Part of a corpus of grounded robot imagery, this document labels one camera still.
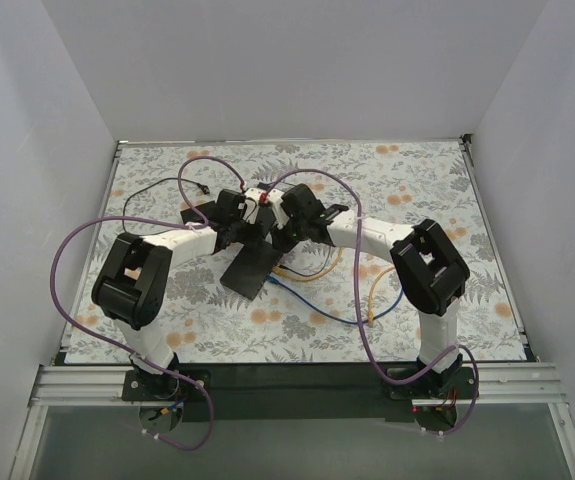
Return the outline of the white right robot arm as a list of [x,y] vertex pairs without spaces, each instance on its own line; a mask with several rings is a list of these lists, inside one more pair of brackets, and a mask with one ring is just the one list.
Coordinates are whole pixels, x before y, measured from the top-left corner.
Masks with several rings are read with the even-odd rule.
[[359,281],[353,281],[359,334],[367,357],[382,380],[390,385],[411,384],[434,372],[452,374],[459,368],[457,312],[470,270],[442,227],[426,219],[418,225],[401,225],[365,216],[360,211],[330,207],[307,220],[296,214],[270,229],[278,250],[291,250],[297,243],[315,243],[352,248],[354,268],[360,254],[371,254],[392,263],[407,300],[417,309],[421,344],[417,357],[422,368],[405,379],[393,379],[376,362],[368,344]]

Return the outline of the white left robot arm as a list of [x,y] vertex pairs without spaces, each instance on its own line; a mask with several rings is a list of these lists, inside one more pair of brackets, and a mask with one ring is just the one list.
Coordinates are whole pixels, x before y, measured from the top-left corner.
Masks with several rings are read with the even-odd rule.
[[201,228],[190,223],[185,229],[153,235],[123,233],[112,245],[92,288],[92,301],[117,324],[132,350],[130,362],[136,379],[153,397],[169,399],[179,389],[176,378],[151,366],[167,370],[180,366],[156,320],[170,271],[233,243],[243,248],[221,277],[221,284],[252,300],[282,256],[254,227],[237,223]]

